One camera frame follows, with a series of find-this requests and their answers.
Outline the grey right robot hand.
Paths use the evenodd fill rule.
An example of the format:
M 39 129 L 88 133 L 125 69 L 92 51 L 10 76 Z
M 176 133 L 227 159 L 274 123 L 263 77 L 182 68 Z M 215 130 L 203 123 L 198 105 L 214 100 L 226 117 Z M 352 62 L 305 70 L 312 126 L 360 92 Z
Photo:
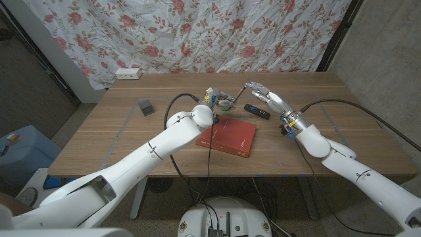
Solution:
M 278 96 L 266 86 L 258 82 L 246 83 L 245 86 L 252 89 L 251 94 L 253 96 L 264 102 L 272 112 L 278 113 L 285 118 L 286 121 L 292 122 L 298 118 L 295 109 L 287 102 L 287 100 Z

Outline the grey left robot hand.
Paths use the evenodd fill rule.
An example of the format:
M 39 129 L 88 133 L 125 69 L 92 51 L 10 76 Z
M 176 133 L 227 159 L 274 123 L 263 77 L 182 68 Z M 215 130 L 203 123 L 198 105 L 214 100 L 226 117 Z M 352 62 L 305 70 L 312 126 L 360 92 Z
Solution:
M 235 108 L 234 98 L 218 88 L 208 88 L 203 103 L 211 109 L 217 106 L 223 111 Z

